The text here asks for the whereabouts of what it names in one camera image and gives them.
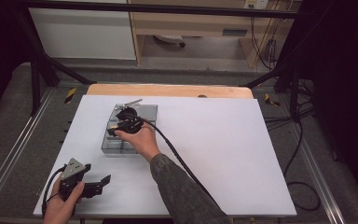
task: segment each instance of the gray floor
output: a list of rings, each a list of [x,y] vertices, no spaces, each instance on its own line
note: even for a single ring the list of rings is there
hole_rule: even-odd
[[[226,60],[234,61],[234,63],[246,63],[238,47],[238,41],[233,39],[222,38],[219,40],[216,38],[191,37],[186,42],[185,49],[179,49],[177,46],[159,43],[149,37],[146,39],[145,60],[141,66],[118,66],[119,69],[114,70],[112,67],[96,68],[94,64],[87,68],[76,66],[74,70],[85,77],[104,82],[236,86],[260,76],[254,70],[246,67],[239,66],[235,69],[227,69],[230,62],[226,62]],[[205,64],[197,67],[194,62],[198,60],[194,60],[195,58],[201,58],[201,61]],[[173,66],[174,59],[182,60],[180,67]],[[32,137],[0,192],[1,223],[40,223],[39,219],[32,215],[37,201],[36,193],[43,188],[65,138],[65,130],[70,128],[68,121],[72,120],[82,94],[87,91],[87,86],[76,84],[77,91],[73,101],[69,105],[64,104],[66,94],[70,90],[70,86],[74,85],[74,82],[64,75],[62,75],[62,79],[61,86],[54,90],[45,114],[37,124]],[[269,93],[273,101],[280,100],[271,88],[273,82],[273,79],[269,80],[261,87],[254,89],[255,98],[259,100],[265,117],[285,115],[281,106],[264,103],[265,93]],[[0,102],[0,165],[4,162],[6,155],[20,135],[22,127],[29,118],[30,111],[30,70],[23,66],[14,72],[13,79]],[[333,161],[332,152],[324,138],[317,118],[307,117],[302,120],[302,123],[311,152],[323,171],[342,215],[348,223],[358,223],[358,187],[348,167],[343,163]],[[269,134],[278,161],[284,169],[297,143],[293,130],[290,125],[285,125]],[[287,175],[287,180],[303,181],[313,185],[310,173],[300,154],[295,158]],[[316,203],[315,196],[308,189],[299,186],[290,189],[296,203],[307,207]],[[280,222],[329,223],[323,206],[314,212],[306,212],[301,209],[297,209],[297,212],[296,217],[286,217]],[[277,222],[277,218],[270,217],[254,217],[252,220],[250,218],[236,219],[236,223]]]

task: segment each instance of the black device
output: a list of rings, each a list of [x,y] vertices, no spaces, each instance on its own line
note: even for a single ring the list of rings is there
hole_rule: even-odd
[[[72,190],[76,185],[83,180],[83,176],[91,169],[91,164],[82,165],[75,159],[69,160],[68,165],[65,167],[61,175],[61,184],[59,193],[62,199],[66,201],[71,195]],[[92,198],[95,195],[103,193],[103,187],[110,182],[111,175],[106,176],[101,182],[86,183],[81,194],[81,198]]]
[[[90,169],[91,164],[83,165],[79,161],[72,158],[71,160],[69,160],[68,164],[65,164],[62,168],[60,168],[53,174],[51,179],[48,181],[48,186],[45,190],[45,195],[42,203],[43,217],[45,216],[46,209],[48,207],[48,201],[54,196],[56,196],[52,195],[49,199],[47,199],[48,189],[51,185],[52,180],[54,179],[54,176],[59,172],[62,172],[61,176],[59,177],[61,179],[59,194],[61,195],[61,198],[66,201],[71,195],[72,190],[74,190],[77,184],[83,180],[84,174]],[[95,195],[101,195],[103,193],[103,187],[110,183],[110,177],[111,175],[107,175],[100,182],[85,183],[83,192],[79,198],[92,198]]]
[[[115,130],[121,130],[125,133],[138,133],[144,125],[144,121],[138,117],[136,110],[132,107],[122,108],[116,117],[119,122],[107,129],[107,132],[113,136],[116,136]]]

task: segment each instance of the metal frame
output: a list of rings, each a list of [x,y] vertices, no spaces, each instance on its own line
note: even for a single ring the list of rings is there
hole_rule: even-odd
[[[274,11],[245,8],[227,8],[227,7],[185,7],[185,6],[165,6],[165,5],[139,5],[139,4],[116,4],[116,3],[91,3],[91,2],[69,2],[69,1],[47,1],[47,0],[16,0],[4,1],[11,8],[13,17],[17,21],[22,31],[28,37],[32,46],[31,63],[33,64],[33,111],[35,113],[40,106],[40,87],[38,82],[39,74],[44,78],[48,86],[57,86],[60,80],[53,68],[63,71],[66,75],[73,77],[83,84],[93,84],[96,81],[88,80],[71,69],[58,63],[49,57],[43,49],[36,29],[33,29],[29,20],[24,16],[24,9],[34,8],[54,8],[71,10],[94,10],[94,11],[124,11],[124,12],[148,12],[148,13],[176,13],[193,15],[215,15],[215,16],[233,16],[233,17],[254,17],[254,18],[281,18],[281,19],[299,19],[313,20],[316,14],[308,12],[295,11]]]

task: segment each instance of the wire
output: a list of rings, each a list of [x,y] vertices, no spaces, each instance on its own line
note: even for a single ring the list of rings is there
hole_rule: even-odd
[[[55,196],[57,196],[57,195],[59,195],[60,193],[58,192],[58,193],[56,193],[56,194],[54,194],[54,195],[51,195],[49,198],[48,198],[48,200],[46,201],[46,203],[48,203],[52,198],[54,198]]]
[[[293,162],[293,160],[295,159],[299,149],[300,149],[300,146],[301,146],[301,143],[302,143],[302,139],[303,139],[303,126],[302,126],[302,123],[301,123],[301,119],[308,116],[309,114],[311,114],[311,112],[313,112],[314,108],[313,106],[310,107],[310,108],[307,108],[307,109],[304,109],[303,111],[300,111],[301,110],[301,107],[306,105],[306,104],[310,104],[312,102],[312,100],[308,100],[307,102],[301,104],[298,108],[297,108],[297,114],[298,114],[298,126],[299,126],[299,129],[300,129],[300,134],[299,134],[299,137],[298,137],[298,143],[297,143],[297,146],[296,146],[296,149],[295,149],[295,152],[292,154],[289,162],[286,164],[286,167],[284,168],[284,171],[283,171],[283,177],[286,178],[287,176],[287,172]],[[273,123],[272,125],[275,125],[275,124],[279,124],[279,126],[276,126],[272,129],[268,129],[268,131],[272,131],[274,129],[277,129],[279,127],[282,127],[283,125],[287,124],[287,123],[290,123],[292,121],[294,121],[294,118],[293,117],[282,117],[282,118],[265,118],[267,119],[266,120],[266,123]],[[318,192],[309,184],[307,183],[304,183],[304,182],[299,182],[299,181],[294,181],[294,182],[288,182],[286,183],[286,185],[289,187],[289,186],[292,186],[292,185],[303,185],[303,186],[306,186],[307,188],[309,188],[315,195],[316,195],[316,198],[317,198],[317,204],[312,207],[312,208],[308,208],[308,207],[305,207],[305,206],[302,206],[298,203],[296,203],[295,201],[293,201],[293,204],[302,209],[302,210],[305,210],[305,211],[309,211],[309,212],[312,212],[312,211],[316,211],[320,208],[321,206],[321,199],[319,198],[319,194]]]
[[[45,189],[45,194],[43,196],[43,202],[42,202],[42,217],[45,217],[45,214],[46,214],[46,209],[48,209],[48,201],[55,195],[51,196],[48,200],[48,189],[50,188],[51,186],[51,182],[53,181],[54,177],[65,170],[65,167],[66,165],[64,165],[62,168],[58,169],[56,172],[54,172],[54,174],[51,176],[50,180],[48,181],[48,185],[46,186],[46,189]]]
[[[175,147],[173,146],[173,144],[170,142],[170,140],[162,133],[162,131],[159,130],[159,128],[154,125],[152,122],[150,122],[147,119],[143,119],[141,117],[138,117],[136,115],[133,114],[123,114],[124,116],[130,116],[133,118],[137,118],[147,124],[149,124],[150,126],[152,126],[158,133],[159,135],[161,135],[161,137],[165,140],[165,142],[167,143],[168,147],[171,149],[171,151],[173,152],[173,155],[175,155],[176,159],[179,160],[179,162],[182,164],[183,168],[185,168],[186,172],[190,175],[190,177],[194,180],[194,182],[196,182],[197,185],[200,186],[200,188],[202,189],[202,191],[204,191],[213,201],[214,203],[219,207],[219,205],[217,204],[217,202],[214,200],[214,198],[212,197],[212,195],[208,192],[208,190],[201,184],[201,182],[197,179],[197,177],[193,174],[193,172],[191,172],[190,168],[188,168],[188,166],[186,165],[185,161],[182,159],[182,157],[179,155],[179,153],[176,151]]]

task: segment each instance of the black metal pole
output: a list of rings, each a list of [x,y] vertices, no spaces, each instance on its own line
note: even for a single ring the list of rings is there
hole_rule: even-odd
[[[94,84],[97,83],[96,81],[91,81],[89,79],[86,79],[85,77],[82,77],[81,75],[79,75],[78,73],[72,71],[71,69],[65,67],[63,64],[55,61],[54,59],[52,59],[50,56],[48,56],[46,53],[44,54],[45,59],[52,64],[54,67],[60,69],[61,71],[63,71],[66,75],[76,79],[77,81],[81,82],[82,84]]]
[[[94,2],[69,2],[46,0],[17,0],[16,3],[24,7],[55,8],[72,10],[93,11],[125,11],[125,12],[150,12],[173,14],[196,14],[215,16],[255,17],[255,18],[281,18],[281,19],[308,19],[315,14],[296,11],[261,10],[228,7],[186,7],[167,5],[141,5],[119,3],[94,3]]]

